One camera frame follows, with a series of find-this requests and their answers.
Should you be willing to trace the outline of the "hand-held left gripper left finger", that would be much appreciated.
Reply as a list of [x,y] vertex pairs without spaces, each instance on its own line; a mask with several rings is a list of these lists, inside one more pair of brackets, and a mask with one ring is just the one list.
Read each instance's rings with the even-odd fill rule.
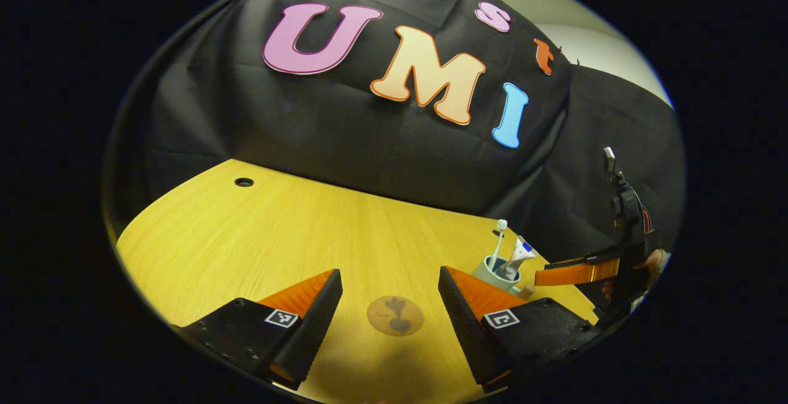
[[260,381],[298,390],[342,294],[340,270],[330,269],[259,301],[237,297],[174,331]]

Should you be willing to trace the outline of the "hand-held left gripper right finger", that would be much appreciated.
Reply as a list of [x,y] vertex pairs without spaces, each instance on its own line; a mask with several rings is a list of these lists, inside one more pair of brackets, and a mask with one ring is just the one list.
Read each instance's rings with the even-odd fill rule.
[[542,381],[601,334],[552,298],[525,301],[454,267],[441,267],[437,289],[484,392]]

